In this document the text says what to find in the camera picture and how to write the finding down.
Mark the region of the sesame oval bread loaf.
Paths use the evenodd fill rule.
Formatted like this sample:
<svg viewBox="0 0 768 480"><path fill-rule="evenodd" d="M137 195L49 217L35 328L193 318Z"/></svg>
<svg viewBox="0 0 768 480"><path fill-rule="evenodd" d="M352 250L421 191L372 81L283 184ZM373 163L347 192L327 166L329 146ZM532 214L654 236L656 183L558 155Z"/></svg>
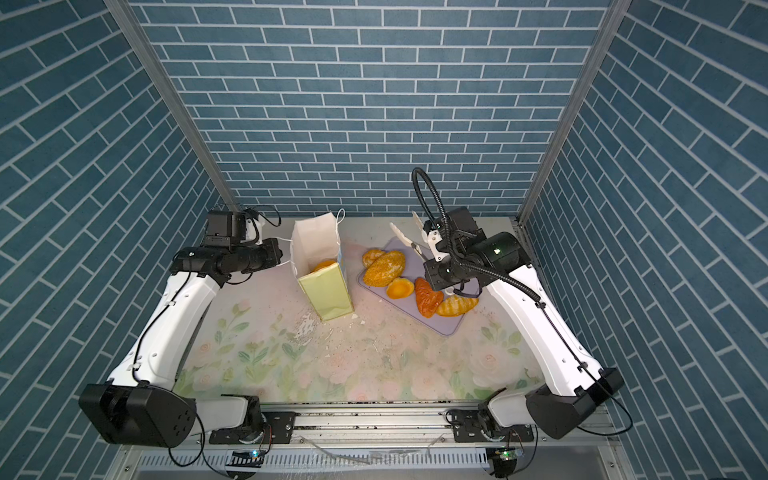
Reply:
<svg viewBox="0 0 768 480"><path fill-rule="evenodd" d="M386 251L363 274L363 283L371 287L386 287L405 270L406 257L400 251Z"/></svg>

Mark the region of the yellow orange round bun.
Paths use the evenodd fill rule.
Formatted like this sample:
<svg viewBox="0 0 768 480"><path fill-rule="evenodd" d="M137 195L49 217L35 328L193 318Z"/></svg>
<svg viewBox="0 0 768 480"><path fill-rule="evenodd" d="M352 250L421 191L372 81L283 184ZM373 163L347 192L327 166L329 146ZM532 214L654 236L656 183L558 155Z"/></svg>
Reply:
<svg viewBox="0 0 768 480"><path fill-rule="evenodd" d="M386 287L386 295L393 300L409 297L414 293L415 286L407 278L396 278Z"/></svg>

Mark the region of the white green paper bag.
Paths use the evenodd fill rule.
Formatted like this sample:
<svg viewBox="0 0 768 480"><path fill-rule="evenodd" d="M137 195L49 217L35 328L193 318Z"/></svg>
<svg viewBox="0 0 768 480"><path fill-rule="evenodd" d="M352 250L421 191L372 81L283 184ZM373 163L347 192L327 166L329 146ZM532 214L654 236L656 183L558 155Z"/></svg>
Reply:
<svg viewBox="0 0 768 480"><path fill-rule="evenodd" d="M339 226L344 209L336 213L295 221L286 239L293 275L314 312L323 321L334 320L354 312L343 261ZM337 263L319 272L313 268L320 262L336 259Z"/></svg>

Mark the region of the reddish brown croissant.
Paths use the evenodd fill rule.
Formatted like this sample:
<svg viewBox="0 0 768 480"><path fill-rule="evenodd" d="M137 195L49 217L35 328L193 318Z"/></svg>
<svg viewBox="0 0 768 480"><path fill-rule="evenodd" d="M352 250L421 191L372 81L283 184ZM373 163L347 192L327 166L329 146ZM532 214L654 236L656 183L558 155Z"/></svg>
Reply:
<svg viewBox="0 0 768 480"><path fill-rule="evenodd" d="M418 312L424 318L431 318L444 300L444 293L442 291L435 291L431 288L429 282L419 277L414 282L415 286L415 301Z"/></svg>

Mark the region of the striped golden croissant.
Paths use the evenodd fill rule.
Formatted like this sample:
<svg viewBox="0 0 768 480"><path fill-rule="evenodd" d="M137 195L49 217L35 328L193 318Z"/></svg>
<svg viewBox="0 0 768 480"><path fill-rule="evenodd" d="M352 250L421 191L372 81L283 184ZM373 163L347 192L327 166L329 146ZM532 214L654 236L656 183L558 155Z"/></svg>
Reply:
<svg viewBox="0 0 768 480"><path fill-rule="evenodd" d="M478 298L468 298L458 295L447 296L438 306L436 313L442 317L458 317L474 309L479 303Z"/></svg>

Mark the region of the round orange pancake stack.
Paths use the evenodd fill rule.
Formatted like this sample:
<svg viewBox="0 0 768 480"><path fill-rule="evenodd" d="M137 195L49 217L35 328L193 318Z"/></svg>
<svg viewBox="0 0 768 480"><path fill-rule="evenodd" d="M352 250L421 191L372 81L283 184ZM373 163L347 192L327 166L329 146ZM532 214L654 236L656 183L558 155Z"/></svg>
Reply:
<svg viewBox="0 0 768 480"><path fill-rule="evenodd" d="M313 273L319 272L325 268L331 267L337 263L336 259L328 259L318 263L312 270Z"/></svg>

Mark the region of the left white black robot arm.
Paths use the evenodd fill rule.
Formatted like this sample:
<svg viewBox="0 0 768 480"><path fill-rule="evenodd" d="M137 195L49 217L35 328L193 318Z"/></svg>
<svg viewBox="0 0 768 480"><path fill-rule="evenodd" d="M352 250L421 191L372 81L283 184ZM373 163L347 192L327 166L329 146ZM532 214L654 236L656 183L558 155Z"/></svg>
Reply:
<svg viewBox="0 0 768 480"><path fill-rule="evenodd" d="M201 321L231 276L276 267L281 257L275 238L176 253L166 289L134 346L105 382L88 384L80 394L81 410L106 442L174 448L217 430L233 431L241 443L263 439L258 398L196 400L173 388Z"/></svg>

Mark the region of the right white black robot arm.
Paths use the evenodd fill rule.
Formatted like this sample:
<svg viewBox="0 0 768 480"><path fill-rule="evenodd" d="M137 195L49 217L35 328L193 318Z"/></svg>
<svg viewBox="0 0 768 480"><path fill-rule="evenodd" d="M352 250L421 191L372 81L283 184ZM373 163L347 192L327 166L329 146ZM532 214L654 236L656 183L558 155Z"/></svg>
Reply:
<svg viewBox="0 0 768 480"><path fill-rule="evenodd" d="M429 285L465 299L474 283L503 308L531 349L544 383L526 394L505 389L485 400L478 413L484 433L497 437L516 425L536 426L560 439L615 400L624 385L616 368L604 367L582 346L543 290L520 241L510 232L487 236L466 208L441 219L419 221L421 242L397 226L396 238L423 261Z"/></svg>

